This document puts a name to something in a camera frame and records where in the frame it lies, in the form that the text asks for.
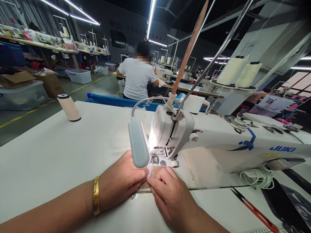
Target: gold bangle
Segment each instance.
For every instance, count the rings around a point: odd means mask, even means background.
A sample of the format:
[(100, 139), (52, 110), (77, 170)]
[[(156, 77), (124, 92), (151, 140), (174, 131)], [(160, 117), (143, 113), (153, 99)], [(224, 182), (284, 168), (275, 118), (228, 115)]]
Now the gold bangle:
[(94, 215), (99, 214), (99, 176), (94, 179), (93, 188), (93, 213)]

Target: yellow floor line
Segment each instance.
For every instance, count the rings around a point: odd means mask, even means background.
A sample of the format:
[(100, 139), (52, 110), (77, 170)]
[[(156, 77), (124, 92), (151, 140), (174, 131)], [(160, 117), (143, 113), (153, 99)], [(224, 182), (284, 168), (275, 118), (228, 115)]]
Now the yellow floor line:
[[(95, 81), (93, 81), (93, 82), (97, 82), (97, 81), (99, 81), (99, 80), (102, 80), (103, 78), (106, 78), (106, 77), (109, 76), (109, 75), (111, 75), (111, 74), (108, 74), (108, 75), (106, 75), (106, 76), (104, 76), (104, 77), (101, 77), (101, 78), (99, 78), (99, 79), (97, 79), (97, 80), (95, 80)], [(71, 93), (73, 93), (73, 92), (76, 92), (76, 91), (78, 91), (78, 90), (80, 90), (80, 89), (82, 89), (82, 88), (84, 88), (84, 87), (90, 85), (91, 83), (89, 83), (89, 84), (87, 84), (87, 85), (84, 85), (84, 86), (82, 86), (82, 87), (80, 87), (80, 88), (78, 88), (78, 89), (76, 89), (76, 90), (73, 90), (73, 91), (69, 92), (68, 94), (71, 94)], [(39, 106), (38, 108), (45, 107), (45, 106), (49, 105), (49, 103), (53, 103), (53, 102), (55, 102), (55, 101), (56, 101), (56, 100), (51, 100), (51, 101), (49, 101), (47, 104), (41, 105), (41, 106)], [(27, 116), (29, 113), (33, 113), (33, 112), (37, 111), (38, 108), (37, 108), (37, 109), (30, 110), (30, 111), (24, 113), (23, 115), (18, 116), (18, 117), (16, 117), (16, 118), (14, 118), (14, 119), (8, 121), (7, 123), (4, 123), (3, 125), (0, 125), (0, 128), (2, 128), (2, 127), (4, 127), (4, 126), (7, 126), (7, 125), (9, 125), (9, 124), (11, 124), (11, 123), (13, 123), (13, 122), (15, 122), (15, 121), (17, 121), (17, 120), (19, 120), (19, 119), (25, 117), (25, 116)]]

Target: hand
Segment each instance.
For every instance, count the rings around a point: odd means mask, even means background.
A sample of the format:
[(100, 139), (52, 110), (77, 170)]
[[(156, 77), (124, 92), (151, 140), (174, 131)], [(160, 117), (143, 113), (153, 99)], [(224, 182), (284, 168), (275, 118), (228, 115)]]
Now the hand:
[(128, 150), (99, 177), (99, 209), (108, 210), (134, 193), (146, 181), (147, 168), (138, 169)]
[(149, 177), (151, 192), (166, 224), (176, 232), (207, 232), (209, 215), (193, 199), (186, 184), (171, 167)]

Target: ruler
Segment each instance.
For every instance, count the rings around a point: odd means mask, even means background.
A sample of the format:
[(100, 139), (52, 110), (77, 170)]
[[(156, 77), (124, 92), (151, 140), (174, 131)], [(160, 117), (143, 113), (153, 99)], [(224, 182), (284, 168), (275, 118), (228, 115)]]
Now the ruler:
[[(277, 224), (276, 227), (280, 230), (280, 233), (288, 233), (284, 229), (282, 223)], [(260, 227), (260, 228), (256, 228), (256, 229), (252, 229), (252, 230), (241, 231), (239, 233), (270, 233), (270, 232), (272, 232), (272, 231), (270, 231), (267, 227)]]

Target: cardboard box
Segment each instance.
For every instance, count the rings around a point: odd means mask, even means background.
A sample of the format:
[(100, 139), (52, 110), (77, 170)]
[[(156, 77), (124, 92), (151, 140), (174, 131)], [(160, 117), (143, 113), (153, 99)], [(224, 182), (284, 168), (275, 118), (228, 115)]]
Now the cardboard box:
[(49, 97), (57, 98), (57, 95), (65, 93), (56, 74), (49, 74), (47, 76), (35, 75), (35, 77), (44, 82), (43, 87)]
[(13, 75), (3, 74), (0, 75), (0, 88), (15, 89), (27, 86), (32, 83), (33, 79), (36, 78), (27, 71), (21, 71)]

